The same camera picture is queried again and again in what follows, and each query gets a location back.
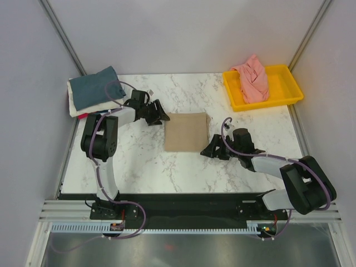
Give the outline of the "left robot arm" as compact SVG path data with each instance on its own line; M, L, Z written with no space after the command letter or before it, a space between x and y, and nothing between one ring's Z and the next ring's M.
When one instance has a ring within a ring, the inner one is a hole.
M160 101L150 100L145 91L132 90L131 97L118 108L86 118L81 138L81 150L95 168L97 192L95 207L101 208L110 219L118 218L122 205L118 202L119 189L113 173L113 156L117 149L118 129L144 119L149 126L170 121Z

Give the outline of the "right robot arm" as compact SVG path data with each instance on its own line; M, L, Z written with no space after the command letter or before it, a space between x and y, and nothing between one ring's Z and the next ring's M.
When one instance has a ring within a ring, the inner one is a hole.
M235 157L249 171L282 179L283 190L270 190L257 196L254 210L261 219L267 219L275 210L282 209L292 209L302 215L326 210L337 197L334 186L315 158L305 156L286 160L266 155L263 150L255 148L245 128L230 128L225 136L215 134L200 154L220 160Z

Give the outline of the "beige t shirt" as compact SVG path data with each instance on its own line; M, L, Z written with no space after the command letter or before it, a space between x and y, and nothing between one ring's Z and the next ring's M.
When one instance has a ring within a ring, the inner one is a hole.
M209 144L210 117L201 113L169 113L165 123L167 152L201 152Z

